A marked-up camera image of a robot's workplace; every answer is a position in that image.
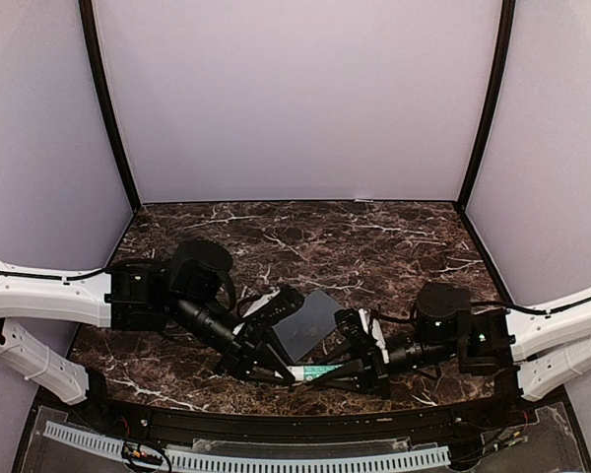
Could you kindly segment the right black corner post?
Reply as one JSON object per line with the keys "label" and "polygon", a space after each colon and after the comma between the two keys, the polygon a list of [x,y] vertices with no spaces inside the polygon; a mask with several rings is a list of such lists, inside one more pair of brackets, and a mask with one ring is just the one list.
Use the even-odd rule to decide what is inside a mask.
{"label": "right black corner post", "polygon": [[488,145],[506,67],[515,9],[515,0],[503,0],[501,2],[492,67],[485,99],[467,170],[456,200],[459,213],[465,213],[468,208]]}

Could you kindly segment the black curved front rail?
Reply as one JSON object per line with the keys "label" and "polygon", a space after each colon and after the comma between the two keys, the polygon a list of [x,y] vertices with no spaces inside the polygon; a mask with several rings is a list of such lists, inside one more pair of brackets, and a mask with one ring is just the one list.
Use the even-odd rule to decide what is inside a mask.
{"label": "black curved front rail", "polygon": [[77,407],[89,427],[132,439],[191,437],[286,443],[376,439],[474,442],[482,433],[526,430],[536,415],[503,395],[492,378],[409,372],[390,379],[391,396],[298,383],[270,385],[217,375],[206,363],[131,359],[103,367],[107,396]]}

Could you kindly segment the grey blue envelope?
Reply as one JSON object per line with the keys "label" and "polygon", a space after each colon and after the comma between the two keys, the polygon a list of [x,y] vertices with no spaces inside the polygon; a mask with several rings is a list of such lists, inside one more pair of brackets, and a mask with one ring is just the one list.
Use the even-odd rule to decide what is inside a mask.
{"label": "grey blue envelope", "polygon": [[334,314],[343,307],[317,290],[304,299],[303,306],[274,326],[292,364],[300,362],[336,327]]}

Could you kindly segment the left black corner post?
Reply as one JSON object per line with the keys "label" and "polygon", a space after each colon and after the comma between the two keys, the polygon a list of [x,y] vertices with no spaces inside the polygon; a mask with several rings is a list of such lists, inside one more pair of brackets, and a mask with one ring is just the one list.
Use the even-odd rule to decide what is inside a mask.
{"label": "left black corner post", "polygon": [[114,106],[112,104],[109,85],[105,75],[103,57],[99,44],[97,21],[95,18],[95,3],[92,0],[79,0],[78,7],[91,74],[98,98],[98,107],[107,140],[125,196],[132,212],[136,213],[141,209],[142,202],[124,149]]}

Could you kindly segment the black corner post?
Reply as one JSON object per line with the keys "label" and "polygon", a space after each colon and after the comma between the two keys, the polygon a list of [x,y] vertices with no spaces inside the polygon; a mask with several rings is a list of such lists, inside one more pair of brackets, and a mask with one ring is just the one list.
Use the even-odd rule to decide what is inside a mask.
{"label": "black corner post", "polygon": [[456,200],[459,213],[465,213],[468,208],[488,145],[506,67],[515,9],[515,0],[503,0],[501,2],[492,67],[485,99],[467,170]]}
{"label": "black corner post", "polygon": [[103,57],[99,44],[97,21],[95,18],[95,3],[92,0],[79,0],[78,7],[91,74],[98,98],[98,107],[107,140],[125,196],[132,212],[136,213],[141,209],[142,202],[124,149],[114,106],[112,104],[109,85],[105,75]]}

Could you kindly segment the green white glue stick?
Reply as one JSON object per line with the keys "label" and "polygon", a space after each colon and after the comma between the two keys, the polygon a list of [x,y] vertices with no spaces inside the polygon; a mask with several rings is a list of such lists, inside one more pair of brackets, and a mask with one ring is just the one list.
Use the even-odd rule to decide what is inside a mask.
{"label": "green white glue stick", "polygon": [[290,366],[289,372],[294,377],[295,381],[309,382],[341,367],[342,365]]}

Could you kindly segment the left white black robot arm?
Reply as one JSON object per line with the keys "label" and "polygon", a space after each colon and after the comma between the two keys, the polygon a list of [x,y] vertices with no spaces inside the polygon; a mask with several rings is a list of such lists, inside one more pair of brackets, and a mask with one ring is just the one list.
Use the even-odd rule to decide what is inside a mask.
{"label": "left white black robot arm", "polygon": [[273,328],[303,305],[285,286],[251,298],[238,313],[230,253],[205,239],[183,241],[172,258],[126,259],[90,272],[24,268],[0,261],[0,360],[80,407],[99,430],[119,421],[102,373],[67,361],[32,337],[21,318],[72,321],[119,331],[162,332],[171,321],[220,353],[215,371],[290,385],[291,358]]}

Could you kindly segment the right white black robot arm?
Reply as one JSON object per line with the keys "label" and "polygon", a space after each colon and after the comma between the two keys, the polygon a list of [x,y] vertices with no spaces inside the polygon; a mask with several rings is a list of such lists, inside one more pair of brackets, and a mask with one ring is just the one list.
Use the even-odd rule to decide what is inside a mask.
{"label": "right white black robot arm", "polygon": [[466,289],[428,283],[417,295],[411,330],[387,339],[377,311],[343,309],[335,314],[343,343],[325,359],[319,386],[389,397],[389,378],[454,359],[461,373],[511,377],[514,391],[501,390],[483,407],[494,428],[521,410],[591,370],[591,288],[536,306],[472,301]]}

